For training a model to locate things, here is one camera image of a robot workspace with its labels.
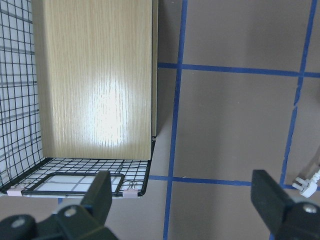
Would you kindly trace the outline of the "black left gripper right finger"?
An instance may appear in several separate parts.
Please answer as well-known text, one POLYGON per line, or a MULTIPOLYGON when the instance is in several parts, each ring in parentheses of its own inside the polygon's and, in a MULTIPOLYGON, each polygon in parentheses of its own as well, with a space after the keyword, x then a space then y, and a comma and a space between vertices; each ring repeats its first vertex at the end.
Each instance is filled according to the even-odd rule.
POLYGON ((320 206, 294 200, 263 169, 252 171, 250 200, 275 240, 320 238, 320 206))

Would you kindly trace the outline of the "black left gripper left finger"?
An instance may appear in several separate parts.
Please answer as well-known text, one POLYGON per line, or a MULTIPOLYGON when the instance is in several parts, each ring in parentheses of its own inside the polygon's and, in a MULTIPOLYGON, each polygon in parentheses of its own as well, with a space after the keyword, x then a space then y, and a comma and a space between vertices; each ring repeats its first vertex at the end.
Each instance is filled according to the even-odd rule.
POLYGON ((64 240, 110 240, 105 222, 112 204, 111 175, 99 172, 79 205, 69 205, 56 214, 64 240))

